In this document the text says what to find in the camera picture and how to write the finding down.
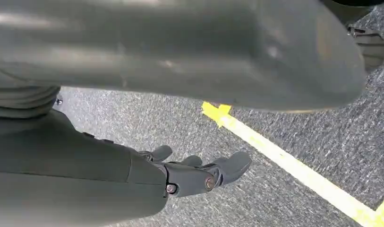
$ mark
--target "metal bolt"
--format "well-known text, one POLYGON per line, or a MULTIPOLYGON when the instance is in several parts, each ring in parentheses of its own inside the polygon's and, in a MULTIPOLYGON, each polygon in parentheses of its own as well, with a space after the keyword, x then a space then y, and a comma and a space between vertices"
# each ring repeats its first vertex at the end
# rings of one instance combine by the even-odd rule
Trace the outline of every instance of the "metal bolt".
POLYGON ((63 101, 62 101, 61 99, 57 99, 57 100, 55 101, 55 103, 56 103, 57 105, 62 105, 63 101))
POLYGON ((205 188, 207 191, 211 191, 215 186, 214 177, 212 175, 206 177, 205 179, 205 188))
POLYGON ((353 38, 356 38, 357 34, 356 34, 355 28, 349 27, 348 28, 348 35, 351 35, 353 38))
POLYGON ((147 161, 152 162, 152 161, 153 161, 153 156, 152 156, 151 154, 147 154, 147 155, 145 155, 145 159, 146 159, 147 161))
POLYGON ((177 186, 173 184, 169 184, 167 185, 166 190, 169 194, 174 194, 177 191, 177 186))

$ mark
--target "yellow floor marking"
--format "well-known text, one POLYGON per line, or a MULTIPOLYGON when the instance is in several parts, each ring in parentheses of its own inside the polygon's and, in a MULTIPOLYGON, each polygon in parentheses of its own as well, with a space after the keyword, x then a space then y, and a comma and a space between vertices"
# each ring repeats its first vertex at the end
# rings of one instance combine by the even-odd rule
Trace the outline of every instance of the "yellow floor marking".
POLYGON ((203 114, 216 121, 219 126, 239 136, 361 226, 384 227, 384 203, 380 206, 380 210, 370 209, 270 140, 229 115, 230 107, 220 109, 204 102, 202 108, 203 114))

